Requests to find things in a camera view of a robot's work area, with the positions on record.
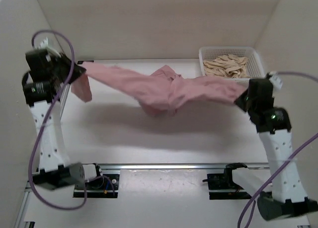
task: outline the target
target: beige cloth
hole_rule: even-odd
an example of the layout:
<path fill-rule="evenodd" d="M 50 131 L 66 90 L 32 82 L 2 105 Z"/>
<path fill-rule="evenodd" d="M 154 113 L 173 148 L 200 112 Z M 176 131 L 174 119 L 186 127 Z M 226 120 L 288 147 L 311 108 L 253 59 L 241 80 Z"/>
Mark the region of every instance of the beige cloth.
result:
<path fill-rule="evenodd" d="M 223 55 L 213 61 L 203 61 L 205 75 L 224 78 L 249 78 L 246 74 L 248 58 L 233 54 Z"/>

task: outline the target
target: white table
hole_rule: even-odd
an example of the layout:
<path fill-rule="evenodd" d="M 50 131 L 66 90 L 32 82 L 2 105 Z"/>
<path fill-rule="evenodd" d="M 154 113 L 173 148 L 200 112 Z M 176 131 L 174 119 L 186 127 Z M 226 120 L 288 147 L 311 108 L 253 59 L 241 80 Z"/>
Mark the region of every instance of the white table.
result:
<path fill-rule="evenodd" d="M 201 75 L 198 59 L 95 61 L 150 75 L 169 65 L 186 78 Z M 174 117 L 152 118 L 138 102 L 93 79 L 93 100 L 71 92 L 62 116 L 72 161 L 85 163 L 267 162 L 256 129 L 235 106 L 191 103 Z"/>

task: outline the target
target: white plastic laundry basket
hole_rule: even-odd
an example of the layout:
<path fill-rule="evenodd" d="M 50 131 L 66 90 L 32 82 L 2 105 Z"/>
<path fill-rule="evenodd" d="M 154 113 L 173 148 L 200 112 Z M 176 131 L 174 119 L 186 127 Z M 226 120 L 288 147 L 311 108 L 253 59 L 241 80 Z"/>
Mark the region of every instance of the white plastic laundry basket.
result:
<path fill-rule="evenodd" d="M 218 56 L 234 54 L 238 57 L 247 57 L 246 64 L 247 74 L 251 78 L 264 77 L 264 69 L 260 62 L 257 52 L 251 47 L 202 47 L 199 50 L 199 59 L 202 75 L 205 76 L 203 61 L 212 61 Z M 237 83 L 248 85 L 249 78 L 228 78 L 226 80 L 233 80 Z"/>

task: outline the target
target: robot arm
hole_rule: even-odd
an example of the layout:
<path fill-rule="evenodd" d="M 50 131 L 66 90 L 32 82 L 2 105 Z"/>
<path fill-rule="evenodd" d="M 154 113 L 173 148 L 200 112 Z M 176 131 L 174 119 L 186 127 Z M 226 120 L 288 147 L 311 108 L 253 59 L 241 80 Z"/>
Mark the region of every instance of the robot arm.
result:
<path fill-rule="evenodd" d="M 293 153 L 292 132 L 288 113 L 283 108 L 274 107 L 273 90 L 281 88 L 276 75 L 262 79 L 251 79 L 248 89 L 235 101 L 235 104 L 250 115 L 257 133 L 264 145 L 271 174 L 289 159 Z M 244 188 L 250 195 L 260 188 L 263 182 L 246 167 L 228 167 L 235 184 Z M 257 206 L 265 220 L 297 217 L 318 211 L 316 201 L 308 199 L 299 178 L 295 161 L 291 161 L 258 197 Z"/>
<path fill-rule="evenodd" d="M 26 53 L 26 60 L 30 71 L 22 79 L 23 92 L 39 133 L 44 115 L 61 88 L 61 83 L 69 74 L 71 62 L 65 55 L 54 55 L 46 48 Z M 85 71 L 84 68 L 75 65 L 70 83 Z M 29 75 L 33 82 L 27 82 Z M 39 144 L 39 173 L 32 176 L 35 184 L 49 190 L 83 184 L 88 179 L 101 175 L 101 170 L 96 164 L 70 162 L 63 141 L 60 112 L 61 103 L 58 101 L 45 124 Z"/>

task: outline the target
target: beige wall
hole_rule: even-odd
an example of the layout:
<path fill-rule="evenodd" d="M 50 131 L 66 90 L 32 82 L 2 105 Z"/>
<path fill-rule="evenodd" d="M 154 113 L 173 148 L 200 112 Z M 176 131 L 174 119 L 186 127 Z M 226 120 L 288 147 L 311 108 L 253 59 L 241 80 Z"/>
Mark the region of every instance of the beige wall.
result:
<path fill-rule="evenodd" d="M 278 1 L 39 0 L 82 59 L 198 58 L 202 46 L 254 46 Z"/>
<path fill-rule="evenodd" d="M 318 76 L 318 0 L 281 0 L 256 44 L 268 71 L 301 71 Z M 284 77 L 276 104 L 291 117 L 294 147 L 318 132 L 318 85 L 307 79 Z M 318 142 L 299 155 L 302 181 L 318 200 Z M 318 213 L 310 217 L 318 227 Z"/>
<path fill-rule="evenodd" d="M 21 79 L 32 34 L 49 25 L 37 0 L 0 0 L 0 224 L 12 227 L 27 181 L 35 128 Z"/>

